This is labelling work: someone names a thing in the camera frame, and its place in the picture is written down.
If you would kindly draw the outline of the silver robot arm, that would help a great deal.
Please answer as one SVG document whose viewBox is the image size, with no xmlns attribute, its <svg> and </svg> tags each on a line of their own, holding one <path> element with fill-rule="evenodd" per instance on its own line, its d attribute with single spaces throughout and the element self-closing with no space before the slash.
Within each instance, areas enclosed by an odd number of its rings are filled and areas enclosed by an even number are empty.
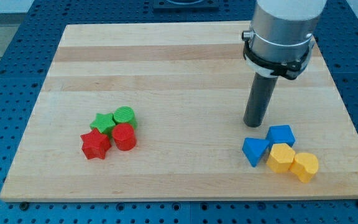
<svg viewBox="0 0 358 224">
<path fill-rule="evenodd" d="M 249 29 L 242 34 L 243 55 L 256 76 L 294 80 L 303 73 L 325 5 L 326 0 L 256 0 Z"/>
</svg>

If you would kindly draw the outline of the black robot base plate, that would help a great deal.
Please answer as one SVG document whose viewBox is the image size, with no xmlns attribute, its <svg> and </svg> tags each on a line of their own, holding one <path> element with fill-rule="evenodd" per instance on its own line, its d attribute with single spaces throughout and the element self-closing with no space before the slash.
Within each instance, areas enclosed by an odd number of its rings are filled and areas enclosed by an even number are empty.
<svg viewBox="0 0 358 224">
<path fill-rule="evenodd" d="M 218 9 L 219 0 L 152 0 L 154 10 Z"/>
</svg>

